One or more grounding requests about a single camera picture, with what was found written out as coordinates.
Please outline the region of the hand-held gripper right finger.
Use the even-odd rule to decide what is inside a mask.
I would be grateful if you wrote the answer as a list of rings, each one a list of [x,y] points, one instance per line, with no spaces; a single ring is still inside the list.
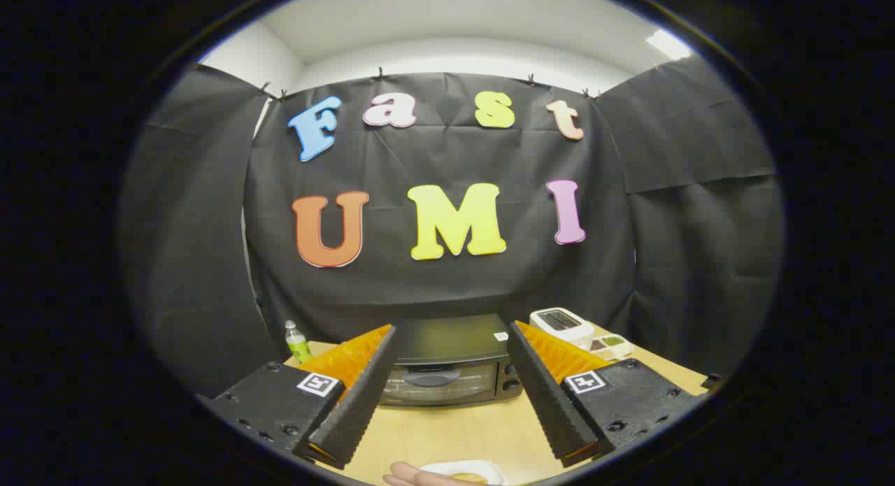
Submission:
[[[563,466],[627,451],[700,403],[639,359],[607,362],[523,322],[508,327],[508,351]]]

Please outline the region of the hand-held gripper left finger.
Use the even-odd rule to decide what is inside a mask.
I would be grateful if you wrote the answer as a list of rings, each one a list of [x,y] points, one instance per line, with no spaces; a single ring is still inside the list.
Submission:
[[[244,441],[303,464],[345,468],[370,426],[399,348],[384,324],[291,366],[280,348],[202,406]]]

